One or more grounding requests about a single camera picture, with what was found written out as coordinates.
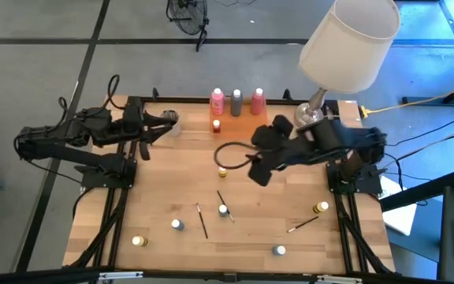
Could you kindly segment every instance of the wooden table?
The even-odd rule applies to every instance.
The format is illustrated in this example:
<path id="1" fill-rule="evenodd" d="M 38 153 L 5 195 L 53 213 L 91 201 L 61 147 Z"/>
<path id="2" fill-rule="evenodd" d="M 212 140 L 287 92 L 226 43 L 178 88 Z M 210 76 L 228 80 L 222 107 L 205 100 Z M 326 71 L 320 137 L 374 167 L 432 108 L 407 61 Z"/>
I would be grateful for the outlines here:
<path id="1" fill-rule="evenodd" d="M 117 96 L 123 105 L 127 97 Z M 361 127 L 354 101 L 339 101 L 340 119 Z M 214 149 L 226 142 L 209 130 L 207 104 L 147 103 L 153 115 L 174 109 L 182 128 L 178 137 L 164 136 L 150 147 L 150 161 L 137 155 L 138 170 L 130 189 L 116 268 L 169 271 L 234 271 L 258 273 L 345 273 L 333 195 L 329 192 L 324 164 L 290 166 L 275 172 L 267 187 L 247 176 L 249 166 L 218 176 Z M 276 114 L 293 118 L 294 106 L 268 106 L 269 121 Z M 112 110 L 113 119 L 121 110 Z M 115 152 L 116 145 L 93 152 Z M 236 164 L 244 160 L 243 148 L 226 148 L 221 160 Z M 235 222 L 218 216 L 219 190 Z M 107 189 L 94 189 L 78 205 L 69 236 L 64 264 L 72 263 L 98 233 Z M 288 234 L 287 230 L 314 216 L 317 202 L 331 208 L 316 221 Z M 363 236 L 385 266 L 394 270 L 379 203 L 371 196 L 356 196 Z M 209 239 L 195 204 L 202 208 Z M 171 227 L 173 219 L 185 224 L 183 231 Z M 132 238 L 146 237 L 146 247 L 136 247 Z M 105 243 L 102 263 L 107 263 L 111 236 Z M 284 245 L 284 256 L 271 248 Z M 350 236 L 354 268 L 358 270 L 355 242 Z"/>

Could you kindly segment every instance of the electric fan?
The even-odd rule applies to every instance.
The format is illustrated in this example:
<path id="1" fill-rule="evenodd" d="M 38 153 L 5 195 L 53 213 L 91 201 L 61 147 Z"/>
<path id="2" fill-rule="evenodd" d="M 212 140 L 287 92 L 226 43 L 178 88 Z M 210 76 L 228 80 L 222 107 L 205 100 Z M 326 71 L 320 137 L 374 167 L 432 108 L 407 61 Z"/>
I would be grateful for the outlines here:
<path id="1" fill-rule="evenodd" d="M 207 0 L 168 0 L 166 7 L 166 16 L 169 21 L 177 24 L 178 28 L 188 34 L 197 35 L 199 38 L 195 45 L 195 51 L 199 51 L 203 45 L 208 33 L 206 32 L 206 25 L 210 20 L 207 18 L 208 6 Z"/>

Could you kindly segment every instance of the lamp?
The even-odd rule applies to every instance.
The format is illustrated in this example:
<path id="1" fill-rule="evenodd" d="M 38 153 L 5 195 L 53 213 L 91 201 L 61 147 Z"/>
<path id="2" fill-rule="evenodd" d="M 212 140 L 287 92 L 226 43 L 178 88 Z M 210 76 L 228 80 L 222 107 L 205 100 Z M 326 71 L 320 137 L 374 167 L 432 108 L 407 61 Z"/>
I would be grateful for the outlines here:
<path id="1" fill-rule="evenodd" d="M 296 124 L 323 119 L 327 90 L 352 94 L 370 87 L 400 25 L 393 0 L 336 0 L 300 52 L 299 67 L 318 86 L 296 110 Z"/>

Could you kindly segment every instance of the bottle cap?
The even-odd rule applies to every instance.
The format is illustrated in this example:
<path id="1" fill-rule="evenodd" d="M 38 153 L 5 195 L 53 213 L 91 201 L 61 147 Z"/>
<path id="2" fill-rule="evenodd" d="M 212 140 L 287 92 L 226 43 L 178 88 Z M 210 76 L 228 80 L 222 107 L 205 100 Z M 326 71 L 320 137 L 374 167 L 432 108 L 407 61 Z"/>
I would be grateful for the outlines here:
<path id="1" fill-rule="evenodd" d="M 174 220 L 171 222 L 171 226 L 172 226 L 173 228 L 179 227 L 179 226 L 180 226 L 180 220 L 174 219 Z"/>
<path id="2" fill-rule="evenodd" d="M 283 245 L 278 245 L 276 247 L 276 251 L 277 251 L 277 253 L 284 255 L 287 250 Z"/>
<path id="3" fill-rule="evenodd" d="M 144 239 L 141 236 L 135 236 L 132 238 L 132 244 L 140 246 L 144 243 Z"/>
<path id="4" fill-rule="evenodd" d="M 323 211 L 329 209 L 329 204 L 326 203 L 325 201 L 320 202 L 320 205 L 319 205 L 319 206 L 322 208 Z"/>
<path id="5" fill-rule="evenodd" d="M 227 212 L 227 206 L 225 206 L 225 205 L 220 205 L 220 206 L 218 206 L 218 210 L 219 210 L 221 213 L 226 213 L 226 212 Z"/>

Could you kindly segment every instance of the concrete floor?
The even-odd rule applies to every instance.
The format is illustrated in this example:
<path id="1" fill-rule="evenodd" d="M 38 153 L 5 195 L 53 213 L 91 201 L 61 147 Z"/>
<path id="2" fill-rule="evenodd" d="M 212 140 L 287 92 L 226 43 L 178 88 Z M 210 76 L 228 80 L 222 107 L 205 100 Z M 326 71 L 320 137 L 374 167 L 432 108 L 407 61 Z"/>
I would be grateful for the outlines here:
<path id="1" fill-rule="evenodd" d="M 307 38 L 332 2 L 258 0 L 250 6 L 224 7 L 208 1 L 208 32 L 210 38 Z M 0 38 L 90 38 L 101 4 L 102 0 L 0 0 Z M 398 39 L 454 39 L 436 2 L 397 5 L 402 16 Z M 165 7 L 164 0 L 112 0 L 100 37 L 188 38 L 164 18 Z M 297 67 L 301 48 L 205 45 L 196 53 L 192 45 L 98 45 L 79 107 L 99 105 L 114 73 L 121 74 L 118 93 L 126 95 L 149 95 L 153 87 L 163 96 L 206 96 L 215 87 L 262 87 L 270 98 L 280 98 L 289 88 L 295 98 L 306 99 L 317 87 Z M 0 45 L 0 179 L 5 182 L 0 190 L 0 273 L 13 269 L 44 176 L 42 170 L 18 160 L 11 141 L 25 125 L 50 125 L 58 120 L 57 97 L 71 97 L 86 50 L 81 44 Z M 377 109 L 398 104 L 404 95 L 432 96 L 453 89 L 454 46 L 395 45 L 371 88 L 329 97 L 355 99 Z M 395 143 L 453 119 L 453 107 L 418 106 L 373 114 L 363 124 L 377 126 Z M 454 125 L 386 151 L 399 156 L 452 131 Z M 380 165 L 388 162 L 385 159 Z M 422 178 L 453 172 L 454 140 L 405 159 L 402 167 L 404 173 Z M 70 163 L 61 163 L 60 172 L 80 177 Z M 421 182 L 404 178 L 407 187 Z M 58 177 L 29 269 L 61 266 L 77 194 L 77 184 Z M 434 262 L 395 246 L 392 249 L 399 272 L 435 278 Z"/>

